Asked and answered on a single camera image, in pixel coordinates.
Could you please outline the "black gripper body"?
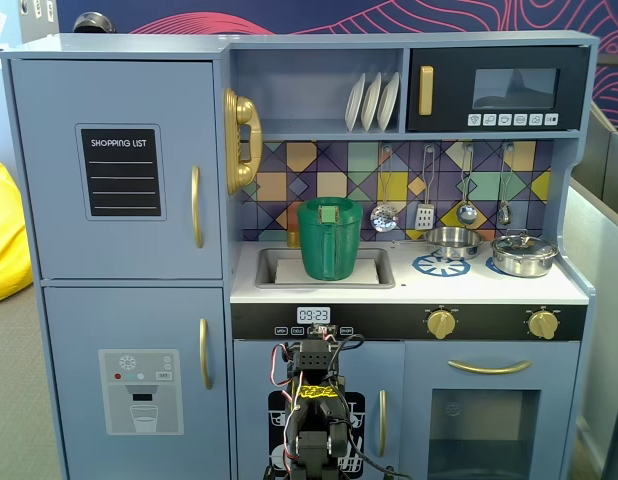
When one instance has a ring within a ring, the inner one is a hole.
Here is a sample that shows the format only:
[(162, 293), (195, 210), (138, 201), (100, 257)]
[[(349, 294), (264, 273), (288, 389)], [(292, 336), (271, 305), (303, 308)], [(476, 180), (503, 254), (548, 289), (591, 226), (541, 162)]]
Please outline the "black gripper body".
[(313, 324), (306, 338), (287, 345), (287, 377), (292, 386), (298, 383), (300, 375), (303, 384), (311, 386), (343, 385), (336, 333), (336, 326)]

